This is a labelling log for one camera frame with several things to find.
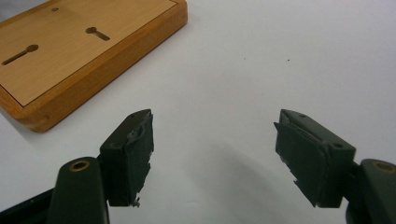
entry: wooden plaque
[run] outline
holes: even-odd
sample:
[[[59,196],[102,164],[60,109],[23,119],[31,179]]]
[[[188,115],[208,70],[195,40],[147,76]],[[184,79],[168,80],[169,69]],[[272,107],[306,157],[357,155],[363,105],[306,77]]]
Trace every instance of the wooden plaque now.
[[[186,22],[184,0],[52,0],[0,22],[0,106],[44,132]]]

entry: brass screw hole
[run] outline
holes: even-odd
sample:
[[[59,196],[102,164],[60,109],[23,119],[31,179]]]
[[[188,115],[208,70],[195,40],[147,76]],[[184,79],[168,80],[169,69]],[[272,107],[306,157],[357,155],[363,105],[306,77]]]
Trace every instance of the brass screw hole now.
[[[388,173],[388,174],[396,174],[396,167],[392,164],[388,164],[382,161],[375,161],[373,163],[374,167],[382,172]]]
[[[71,172],[79,172],[87,169],[90,166],[88,161],[76,161],[70,165],[69,170]]]

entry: wooden board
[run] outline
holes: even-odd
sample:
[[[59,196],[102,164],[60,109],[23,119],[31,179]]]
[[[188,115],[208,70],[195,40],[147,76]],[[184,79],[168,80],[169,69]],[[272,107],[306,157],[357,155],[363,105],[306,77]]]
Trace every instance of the wooden board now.
[[[0,105],[44,132],[187,22],[182,0],[57,0],[0,23]]]

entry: white table surface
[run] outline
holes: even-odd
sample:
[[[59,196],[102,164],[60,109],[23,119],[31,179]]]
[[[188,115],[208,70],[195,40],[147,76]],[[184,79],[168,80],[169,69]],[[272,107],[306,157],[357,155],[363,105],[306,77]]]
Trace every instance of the white table surface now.
[[[43,1],[0,0],[0,20]],[[0,210],[96,157],[123,119],[151,108],[155,152],[140,208],[111,223],[345,223],[313,208],[275,153],[281,108],[396,162],[396,2],[190,0],[189,22],[46,133],[0,110]]]

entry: keyhole slot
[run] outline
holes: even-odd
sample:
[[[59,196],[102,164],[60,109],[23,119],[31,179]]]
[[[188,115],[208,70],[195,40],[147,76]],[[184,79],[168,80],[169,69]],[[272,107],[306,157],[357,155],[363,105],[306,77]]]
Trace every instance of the keyhole slot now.
[[[24,51],[12,56],[11,58],[5,60],[2,62],[2,65],[7,65],[9,63],[14,62],[15,60],[19,59],[20,57],[22,57],[23,55],[30,53],[30,52],[34,52],[38,50],[38,45],[30,45],[28,46]]]
[[[99,31],[96,29],[96,27],[90,27],[90,28],[86,29],[86,30],[85,30],[85,33],[87,33],[87,34],[89,34],[89,35],[90,35],[90,34],[96,35],[96,36],[98,36],[99,38],[101,38],[101,39],[103,39],[103,40],[105,40],[105,41],[107,41],[107,40],[110,39],[110,37],[108,37],[107,35],[105,35],[105,34],[99,32]]]

